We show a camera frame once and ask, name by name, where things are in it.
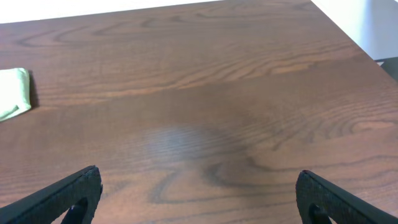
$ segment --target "wooden table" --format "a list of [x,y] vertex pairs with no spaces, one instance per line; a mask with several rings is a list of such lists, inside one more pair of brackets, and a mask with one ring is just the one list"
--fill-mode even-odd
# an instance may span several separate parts
[[96,164],[93,223],[300,223],[302,169],[398,215],[398,86],[309,0],[3,24],[12,67],[0,206]]

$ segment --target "white floor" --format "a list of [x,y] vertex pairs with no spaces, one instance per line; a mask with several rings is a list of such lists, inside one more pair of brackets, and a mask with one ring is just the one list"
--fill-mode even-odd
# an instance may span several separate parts
[[[219,0],[3,0],[0,23],[205,1]],[[398,57],[398,0],[312,1],[374,60]]]

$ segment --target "towel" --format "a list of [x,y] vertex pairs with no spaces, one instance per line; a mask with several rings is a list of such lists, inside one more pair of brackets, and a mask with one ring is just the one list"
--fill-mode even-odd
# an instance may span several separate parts
[[0,70],[0,121],[30,109],[29,73],[24,68]]

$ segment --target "wood grain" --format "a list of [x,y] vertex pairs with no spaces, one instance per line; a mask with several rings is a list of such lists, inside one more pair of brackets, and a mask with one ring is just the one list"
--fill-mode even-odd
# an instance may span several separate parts
[[398,215],[397,85],[308,0],[3,24],[11,67],[0,206],[96,164],[93,223],[300,223],[302,169]]

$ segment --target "folded cloth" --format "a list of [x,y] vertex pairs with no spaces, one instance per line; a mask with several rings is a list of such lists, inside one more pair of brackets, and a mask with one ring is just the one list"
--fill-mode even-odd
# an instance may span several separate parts
[[29,73],[24,68],[0,70],[0,121],[30,109]]

